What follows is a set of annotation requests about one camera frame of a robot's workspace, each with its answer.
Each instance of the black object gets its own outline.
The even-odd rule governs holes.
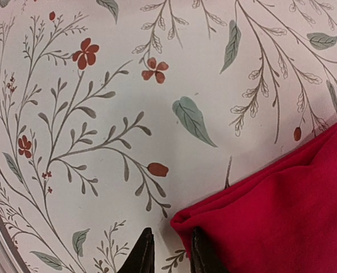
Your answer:
[[[191,273],[230,273],[205,232],[196,227],[191,239]]]
[[[201,228],[192,233],[191,273],[230,273],[219,257],[209,238]],[[128,255],[118,273],[154,273],[155,250],[152,230],[147,227]]]
[[[152,230],[150,227],[147,227],[143,230],[141,236],[139,236],[118,273],[154,273],[154,244]]]

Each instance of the folded red cloth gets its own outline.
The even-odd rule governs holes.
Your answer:
[[[171,226],[189,254],[201,227],[232,273],[337,272],[337,124]]]

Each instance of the red berry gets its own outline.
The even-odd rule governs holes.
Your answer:
[[[55,12],[54,12],[54,11],[51,12],[51,13],[50,13],[50,20],[51,20],[51,21],[55,20],[55,17],[56,17]]]

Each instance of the small leaf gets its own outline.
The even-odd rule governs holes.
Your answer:
[[[42,262],[52,267],[54,270],[62,270],[61,261],[58,258],[37,251],[31,251],[31,253],[36,255]]]
[[[74,142],[75,141],[75,130],[71,129],[70,134],[71,134],[72,142]]]
[[[81,185],[81,193],[82,194],[86,194],[87,190],[85,188],[85,183],[83,182],[82,185]]]
[[[138,122],[142,120],[142,118],[145,116],[145,112],[140,112],[138,116],[135,118],[134,124],[136,125]]]
[[[125,156],[123,156],[123,162],[124,162],[124,181],[127,182],[129,179],[129,166]]]
[[[146,205],[146,211],[150,212],[152,210],[152,199],[149,197],[148,203]]]
[[[321,32],[308,33],[306,36],[312,47],[317,50],[328,49],[337,43],[337,36],[329,36]]]
[[[192,99],[182,97],[180,100],[174,102],[172,110],[191,135],[212,147],[217,147],[207,133],[203,113],[198,109]]]
[[[333,84],[327,80],[327,87],[330,93],[330,97],[332,98],[332,103],[333,103],[333,107],[337,113],[337,96],[335,94],[335,90],[334,90],[334,86]]]
[[[109,71],[105,73],[104,82],[107,82],[108,80],[109,80]]]
[[[220,71],[225,71],[235,60],[238,54],[239,42],[241,40],[241,31],[236,22],[231,20],[229,23],[229,42],[225,48],[224,65]]]
[[[152,135],[151,130],[148,129],[146,126],[137,125],[137,127],[140,128],[143,132],[145,132],[146,135],[149,135],[149,136]]]
[[[54,90],[54,88],[51,88],[51,93],[55,97],[55,99],[57,99],[56,91]]]
[[[21,134],[22,132],[24,132],[26,128],[27,128],[27,126],[23,125],[22,128],[20,128],[19,134]]]
[[[161,185],[158,184],[156,181],[154,182],[154,184],[155,184],[155,186],[156,186],[156,189],[157,189],[159,195],[161,195],[162,197],[165,198],[165,197],[166,197],[166,193],[165,193],[165,191],[163,190],[163,188],[161,187]]]
[[[172,40],[174,37],[175,37],[175,30],[174,30],[173,28],[171,28],[171,29],[168,31],[167,39],[168,39],[168,40]]]
[[[97,133],[98,133],[97,130],[91,130],[91,131],[86,132],[86,135],[96,135]]]
[[[113,125],[112,128],[110,128],[108,139],[110,139],[113,136],[113,134],[116,132],[116,129],[117,128],[115,125]]]
[[[127,141],[125,141],[124,139],[119,139],[121,142],[122,142],[122,144],[127,148],[127,149],[131,149],[132,148],[132,146],[127,142]]]
[[[161,30],[166,30],[165,20],[162,16],[158,19],[158,26]]]
[[[83,123],[83,126],[81,127],[81,132],[82,132],[82,133],[85,133],[85,131],[87,130],[87,127],[88,127],[88,123],[87,123],[87,122],[84,122],[84,123]]]
[[[70,169],[67,167],[67,179],[68,181],[71,183],[72,182],[72,176],[71,176],[71,171]]]
[[[79,142],[83,142],[83,143],[86,143],[86,144],[93,144],[93,141],[91,139],[88,139],[88,138],[82,138],[79,140]]]
[[[162,208],[162,214],[163,214],[164,218],[167,218],[167,217],[168,217],[167,212],[165,211],[164,208]]]
[[[189,23],[188,23],[186,20],[182,19],[182,18],[174,17],[174,19],[175,19],[175,21],[178,22],[179,24],[182,24],[182,25],[184,25],[184,26],[188,26],[188,25],[189,25]]]
[[[113,14],[114,20],[118,21],[118,4],[115,0],[96,0],[103,7],[106,7]]]
[[[90,229],[82,230],[82,231],[77,231],[72,235],[72,246],[73,249],[75,250],[75,253],[79,257],[83,257],[83,243],[87,239],[87,234],[90,231]]]
[[[89,108],[89,107],[80,106],[80,107],[77,107],[76,109],[84,111],[91,118],[96,118],[95,111],[93,109]]]
[[[111,91],[111,92],[107,92],[107,93],[105,93],[103,95],[98,95],[96,97],[98,97],[98,98],[112,98],[115,95],[116,95],[116,93],[114,91]]]
[[[319,76],[312,73],[300,72],[300,75],[311,84],[321,84],[323,82],[323,80]]]
[[[274,36],[284,36],[287,34],[287,30],[279,27],[266,28],[266,30],[268,30]]]
[[[143,192],[144,187],[145,187],[145,184],[142,183],[142,184],[138,187],[138,189],[135,191],[134,195],[140,196],[140,195],[142,194],[142,192]]]
[[[86,165],[80,165],[78,167],[76,167],[75,169],[78,169],[79,171],[85,171],[87,169]]]
[[[123,117],[123,123],[124,123],[124,126],[127,128],[128,127],[128,119],[127,119],[127,117]]]
[[[9,168],[16,175],[18,180],[23,184],[22,174],[19,172],[19,169],[18,169],[17,165],[15,164],[13,158],[9,154],[7,154],[6,152],[4,152],[3,154],[5,156],[5,159],[7,160],[7,164],[9,166]]]
[[[62,89],[64,89],[64,88],[66,87],[66,85],[67,85],[67,82],[65,81],[65,82],[61,85],[60,91],[61,91]]]
[[[88,91],[88,94],[90,94],[91,91],[93,90],[93,86],[94,86],[93,81],[90,81],[90,82],[89,82],[89,91]]]
[[[38,117],[40,117],[41,119],[43,119],[43,120],[45,121],[45,123],[46,123],[47,125],[49,125],[49,123],[48,123],[48,118],[47,118],[47,116],[46,116],[44,113],[39,113],[39,114],[38,114]]]
[[[90,187],[91,187],[91,190],[93,191],[94,195],[96,197],[98,197],[98,192],[96,191],[95,187],[92,184],[90,184]]]
[[[143,26],[141,27],[141,30],[149,30],[150,28],[153,27],[153,23],[144,23]]]
[[[61,106],[60,106],[60,108],[57,110],[57,113],[59,113],[59,112],[61,112],[62,110],[64,110],[66,107],[67,107],[67,105],[68,105],[68,102],[66,101],[66,102],[64,102]]]
[[[141,7],[140,10],[141,11],[150,11],[150,10],[157,9],[161,5],[162,5],[162,3],[160,3],[160,4],[146,5],[144,7]]]
[[[129,71],[127,71],[127,70],[120,70],[120,71],[118,71],[118,73],[124,74],[124,75],[128,75]]]

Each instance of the printed botanical illustration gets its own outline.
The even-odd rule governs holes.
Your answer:
[[[91,0],[62,12],[56,1],[0,0],[0,217],[31,272],[116,273],[133,246],[130,217],[159,234],[176,210],[218,190],[181,192],[203,179],[198,170],[225,161],[227,189],[236,153],[257,133],[279,143],[267,151],[285,135],[294,144],[327,130],[324,109],[337,119],[337,1],[284,3],[149,0],[129,10]],[[242,88],[233,88],[241,75]],[[54,203],[69,206],[68,198],[83,198],[72,214],[83,206],[94,221],[63,230],[56,219],[72,216]],[[33,248],[22,250],[23,241]],[[157,246],[163,255],[166,243]],[[166,273],[187,261],[181,245],[169,253],[157,266]]]
[[[24,238],[29,236],[38,240],[44,245],[44,249],[30,250],[31,254],[38,257],[45,266],[57,271],[64,270],[73,273],[86,273],[84,264],[90,261],[84,260],[83,246],[89,239],[91,229],[87,227],[71,234],[72,242],[63,241],[51,217],[52,213],[57,212],[49,210],[48,201],[49,197],[59,190],[56,179],[59,183],[71,183],[71,187],[80,187],[82,195],[92,194],[96,198],[102,198],[98,178],[89,177],[84,173],[89,168],[88,162],[84,162],[86,153],[102,150],[118,155],[121,159],[121,169],[117,172],[121,173],[121,179],[132,183],[141,180],[140,184],[134,186],[132,193],[146,198],[146,211],[149,212],[153,206],[157,206],[163,216],[167,217],[166,210],[171,207],[170,204],[161,201],[166,197],[166,192],[157,179],[166,177],[169,168],[159,162],[143,164],[129,154],[134,143],[131,141],[132,138],[127,140],[128,135],[152,136],[151,130],[144,125],[144,111],[138,112],[133,117],[122,117],[123,127],[119,126],[119,128],[123,129],[111,125],[108,135],[103,140],[94,138],[98,134],[98,129],[91,128],[88,121],[99,117],[95,109],[88,106],[87,102],[102,100],[108,104],[110,100],[113,100],[116,91],[109,90],[109,85],[112,81],[128,77],[129,71],[126,67],[130,62],[122,64],[113,72],[94,72],[102,74],[102,80],[99,83],[90,80],[89,75],[93,73],[96,59],[101,57],[101,46],[94,43],[94,39],[87,37],[88,29],[84,26],[86,18],[87,16],[82,13],[67,18],[63,14],[58,14],[57,11],[49,12],[44,16],[31,16],[29,29],[23,31],[24,42],[19,45],[23,60],[29,66],[25,81],[3,64],[5,58],[8,58],[5,49],[9,46],[11,35],[18,35],[18,32],[13,31],[15,17],[12,17],[9,22],[0,23],[2,48],[0,55],[0,126],[4,130],[4,135],[0,137],[8,139],[9,142],[0,154],[0,215],[11,234],[15,247],[18,248],[17,239],[21,235],[24,235]],[[73,35],[81,35],[81,43],[71,48],[71,52],[56,49],[55,44]],[[35,82],[34,73],[40,68],[40,63],[76,67],[75,82],[64,81],[62,75],[51,80],[51,86],[48,89],[39,86]],[[41,93],[49,93],[49,99],[41,101]],[[47,104],[52,106],[52,111],[43,107]],[[37,131],[29,124],[31,120],[28,119],[25,111],[31,109],[35,112],[35,118],[40,120],[40,125],[46,128],[45,131]],[[87,117],[86,121],[81,121],[79,126],[73,127],[69,134],[64,135],[65,126],[71,122],[76,113],[84,113]],[[40,134],[47,134],[50,142],[41,144]],[[65,150],[57,149],[62,138],[70,139],[70,145],[66,146]],[[49,147],[47,153],[45,153],[46,146]],[[81,164],[71,163],[70,158],[77,156],[81,156]],[[29,167],[23,167],[25,166],[23,162],[27,162]],[[64,177],[55,176],[54,169],[58,164],[65,167]],[[138,177],[136,177],[136,172],[132,177],[132,169],[138,171]],[[14,179],[7,178],[7,173],[12,173]],[[36,192],[35,187],[31,187],[32,184],[39,186],[39,192]],[[46,238],[40,233],[41,224],[36,226],[28,219],[23,212],[25,208],[16,206],[13,202],[13,195],[26,200],[29,209],[33,208],[35,213],[41,216],[44,229],[49,229],[53,233],[55,240],[60,243],[73,263],[64,261],[52,248],[49,243],[51,238]],[[115,256],[124,255],[128,250],[127,243],[115,250],[118,245],[115,245],[112,239],[112,233],[124,226],[124,223],[125,221],[120,224],[116,223],[108,233],[105,231],[109,247],[106,249],[102,246],[102,251],[107,256],[109,250],[109,257],[99,259],[96,263],[96,267],[104,273],[107,272],[107,268],[116,272]],[[42,266],[39,265],[38,268],[30,266],[30,268],[32,271],[37,271]]]
[[[259,109],[258,95],[262,94],[265,98],[270,96],[270,91],[274,92],[274,99],[272,100],[272,107],[277,112],[277,129],[275,133],[274,142],[277,143],[280,133],[280,97],[281,87],[280,79],[287,79],[289,73],[293,73],[298,81],[298,103],[297,111],[302,113],[299,118],[299,126],[295,129],[294,139],[299,141],[301,138],[301,126],[305,123],[305,116],[311,121],[313,129],[311,132],[314,136],[319,132],[323,132],[328,128],[327,122],[320,114],[316,114],[316,111],[311,105],[311,101],[307,94],[310,85],[324,86],[323,89],[327,89],[330,93],[330,100],[334,106],[337,114],[337,77],[328,67],[330,64],[336,64],[337,60],[328,59],[321,54],[328,48],[334,47],[337,44],[337,34],[328,34],[337,31],[337,22],[332,17],[331,12],[334,10],[334,6],[330,3],[318,2],[317,0],[293,0],[289,5],[289,11],[291,13],[299,13],[305,22],[310,25],[316,25],[315,19],[304,10],[311,7],[315,11],[316,16],[326,16],[328,20],[328,30],[324,32],[311,32],[307,33],[306,37],[298,33],[296,30],[288,26],[280,17],[278,17],[273,8],[276,5],[268,5],[261,0],[255,0],[254,4],[258,9],[264,10],[269,17],[274,19],[277,23],[275,26],[267,26],[254,19],[253,15],[248,13],[244,9],[241,1],[236,0],[234,2],[234,8],[236,10],[236,17],[231,20],[229,24],[229,42],[225,48],[224,64],[220,73],[224,74],[224,71],[228,70],[231,65],[234,65],[236,56],[240,53],[241,37],[240,25],[247,23],[252,30],[252,34],[256,37],[257,44],[260,50],[259,61],[257,61],[257,67],[259,69],[251,71],[248,79],[255,82],[242,94],[244,98],[249,100],[247,105],[236,105],[231,108],[231,112],[237,117],[231,122],[234,125],[236,135],[239,137],[243,126],[245,117],[249,114],[252,118],[256,117]],[[303,47],[310,55],[310,58],[314,59],[314,63],[324,69],[324,75],[315,75],[312,71],[304,71],[299,65],[299,61],[295,56],[290,56],[286,52],[286,48],[281,44],[281,38],[283,36],[291,36],[294,41],[294,46]],[[264,40],[270,40],[273,44],[272,50],[264,46]],[[270,55],[275,54],[278,57],[277,64],[270,61]]]

